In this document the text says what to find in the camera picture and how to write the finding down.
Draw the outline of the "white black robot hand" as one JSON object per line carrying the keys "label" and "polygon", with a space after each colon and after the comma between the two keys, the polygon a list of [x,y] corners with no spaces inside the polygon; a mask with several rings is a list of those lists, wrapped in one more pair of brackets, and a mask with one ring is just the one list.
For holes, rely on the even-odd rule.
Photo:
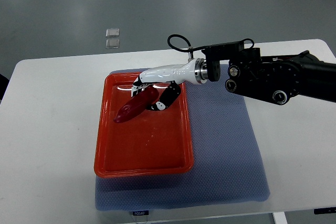
{"label": "white black robot hand", "polygon": [[169,108],[181,94],[179,84],[190,82],[204,84],[207,81],[206,60],[203,58],[192,59],[186,64],[166,65],[155,67],[144,72],[132,84],[131,97],[136,96],[152,83],[169,83],[159,99],[146,107],[149,111],[163,111]]}

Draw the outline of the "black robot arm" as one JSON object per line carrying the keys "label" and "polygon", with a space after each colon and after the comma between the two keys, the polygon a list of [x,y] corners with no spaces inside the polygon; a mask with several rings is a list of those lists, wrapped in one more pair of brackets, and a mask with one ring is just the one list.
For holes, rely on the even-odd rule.
{"label": "black robot arm", "polygon": [[219,81],[220,62],[228,61],[228,92],[273,103],[286,104],[290,98],[303,95],[325,101],[335,101],[335,64],[319,60],[309,51],[297,55],[262,56],[254,45],[245,47],[246,40],[181,49],[188,54],[188,62],[148,69],[138,75],[131,95],[137,96],[155,83],[169,86],[158,101],[147,110],[167,109],[180,95],[179,84],[204,84]]}

